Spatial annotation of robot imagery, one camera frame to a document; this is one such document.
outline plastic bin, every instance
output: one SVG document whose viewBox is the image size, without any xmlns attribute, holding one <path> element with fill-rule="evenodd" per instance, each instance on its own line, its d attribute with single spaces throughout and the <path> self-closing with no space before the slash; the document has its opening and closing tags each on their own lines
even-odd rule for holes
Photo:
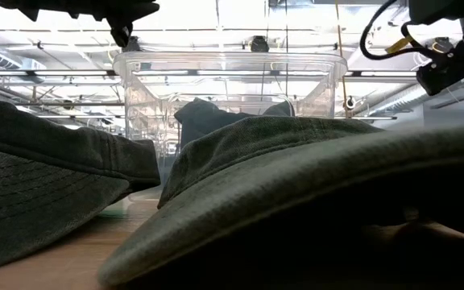
<svg viewBox="0 0 464 290">
<path fill-rule="evenodd" d="M 114 70 L 125 88 L 126 136 L 155 143 L 163 182 L 180 154 L 174 114 L 195 98 L 230 113 L 264 114 L 279 105 L 302 117 L 332 118 L 346 61 L 326 54 L 126 52 Z"/>
</svg>

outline black cable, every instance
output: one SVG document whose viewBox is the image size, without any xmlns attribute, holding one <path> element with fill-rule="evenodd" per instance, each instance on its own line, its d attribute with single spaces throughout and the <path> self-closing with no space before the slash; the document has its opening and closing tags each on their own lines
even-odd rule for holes
<svg viewBox="0 0 464 290">
<path fill-rule="evenodd" d="M 364 31 L 362 32 L 362 35 L 361 35 L 361 43 L 359 44 L 359 48 L 361 49 L 361 52 L 362 54 L 367 58 L 367 59 L 370 59 L 370 60 L 387 60 L 387 59 L 390 59 L 392 57 L 395 57 L 395 56 L 399 56 L 399 55 L 403 55 L 405 53 L 410 53 L 410 52 L 419 52 L 420 54 L 430 58 L 430 59 L 435 59 L 439 53 L 437 52 L 434 52 L 432 50 L 429 50 L 428 48 L 405 48 L 405 49 L 401 49 L 399 50 L 398 52 L 393 52 L 393 53 L 388 53 L 386 55 L 382 55 L 382 56 L 377 56 L 377 55 L 373 55 L 371 54 L 368 50 L 367 50 L 367 37 L 368 37 L 368 33 L 370 33 L 370 29 L 371 27 L 373 26 L 375 20 L 393 3 L 395 3 L 396 0 L 388 0 L 386 3 L 384 3 L 378 10 L 377 12 L 375 12 L 374 16 L 371 18 L 370 22 L 368 23 L 368 25 L 364 28 Z"/>
<path fill-rule="evenodd" d="M 404 37 L 408 37 L 408 36 L 411 36 L 411 34 L 409 34 L 409 29 L 408 29 L 408 26 L 409 25 L 414 25 L 411 21 L 407 21 L 406 23 L 404 23 L 402 25 L 402 27 L 400 28 L 400 32 L 402 32 L 402 35 Z M 424 46 L 421 45 L 420 43 L 418 43 L 418 41 L 416 41 L 412 36 L 411 36 L 412 40 L 409 41 L 409 43 L 411 44 L 411 46 L 413 46 L 414 48 L 423 48 Z"/>
</svg>

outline cap brim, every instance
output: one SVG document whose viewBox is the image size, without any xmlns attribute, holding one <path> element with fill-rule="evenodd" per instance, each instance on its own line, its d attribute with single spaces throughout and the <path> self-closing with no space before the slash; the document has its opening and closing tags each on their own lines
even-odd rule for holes
<svg viewBox="0 0 464 290">
<path fill-rule="evenodd" d="M 0 266 L 76 229 L 128 186 L 0 152 Z"/>
<path fill-rule="evenodd" d="M 124 284 L 339 189 L 381 176 L 458 165 L 464 165 L 464 128 L 359 135 L 256 156 L 169 201 L 106 260 L 98 279 L 104 285 Z"/>
</svg>

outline ceiling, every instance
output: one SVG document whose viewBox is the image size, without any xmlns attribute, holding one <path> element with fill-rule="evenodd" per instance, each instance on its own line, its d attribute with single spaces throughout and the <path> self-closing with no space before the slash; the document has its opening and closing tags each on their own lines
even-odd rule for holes
<svg viewBox="0 0 464 290">
<path fill-rule="evenodd" d="M 349 70 L 412 71 L 425 63 L 413 54 L 390 60 L 368 60 L 360 53 L 359 39 L 379 5 L 385 0 L 339 1 L 339 20 L 334 1 L 288 0 L 267 8 L 265 0 L 158 0 L 159 12 L 137 20 L 134 33 L 142 49 L 151 52 L 241 52 L 255 35 L 267 37 L 270 52 L 304 52 L 342 55 Z M 375 23 L 370 38 L 373 53 L 384 54 L 401 38 L 397 25 L 407 21 L 403 6 L 392 6 Z M 338 49 L 338 24 L 342 28 L 342 49 Z M 441 20 L 429 27 L 410 27 L 422 43 L 438 36 L 449 36 L 457 42 L 462 38 L 458 22 Z M 120 53 L 110 36 L 108 24 L 92 16 L 71 19 L 67 13 L 40 11 L 33 23 L 17 10 L 0 7 L 0 52 L 12 59 L 34 60 L 42 69 L 112 69 L 112 61 Z M 392 82 L 349 82 L 346 93 L 363 103 L 378 103 L 406 89 L 411 84 Z M 11 86 L 9 89 L 26 95 L 43 95 L 44 102 L 73 100 L 77 102 L 120 102 L 124 92 L 119 85 Z M 342 113 L 343 88 L 337 92 L 336 114 Z M 121 108 L 106 108 L 107 114 L 122 114 Z"/>
</svg>

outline stitched fabric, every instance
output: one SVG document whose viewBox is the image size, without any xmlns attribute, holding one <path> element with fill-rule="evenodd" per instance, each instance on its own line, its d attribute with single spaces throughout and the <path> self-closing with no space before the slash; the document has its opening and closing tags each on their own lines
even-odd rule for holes
<svg viewBox="0 0 464 290">
<path fill-rule="evenodd" d="M 45 177 L 33 178 L 37 174 Z M 126 180 L 29 162 L 0 152 L 0 265 L 76 229 L 128 187 Z"/>
<path fill-rule="evenodd" d="M 253 117 L 188 144 L 173 164 L 159 208 L 224 168 L 270 151 L 381 130 L 357 120 Z"/>
<path fill-rule="evenodd" d="M 152 141 L 136 143 L 88 128 L 70 130 L 3 101 L 0 151 L 75 171 L 126 179 L 131 191 L 160 184 Z"/>
<path fill-rule="evenodd" d="M 294 115 L 294 109 L 291 103 L 281 102 L 278 105 L 269 107 L 264 111 L 263 115 L 291 117 Z M 195 98 L 175 113 L 176 120 L 182 124 L 180 147 L 184 148 L 191 141 L 244 118 L 254 116 L 246 113 L 225 112 L 209 101 Z"/>
<path fill-rule="evenodd" d="M 0 102 L 0 266 L 159 183 L 152 141 L 69 130 Z"/>
<path fill-rule="evenodd" d="M 421 219 L 444 226 L 446 239 L 418 226 L 424 231 L 403 246 L 406 225 Z M 398 232 L 389 226 L 404 231 L 388 238 Z M 464 285 L 464 127 L 386 132 L 276 117 L 225 126 L 184 148 L 159 211 L 105 261 L 98 279 L 169 288 L 180 277 L 226 288 L 229 265 L 242 265 L 234 281 L 261 288 L 272 281 L 322 288 L 330 277 Z"/>
</svg>

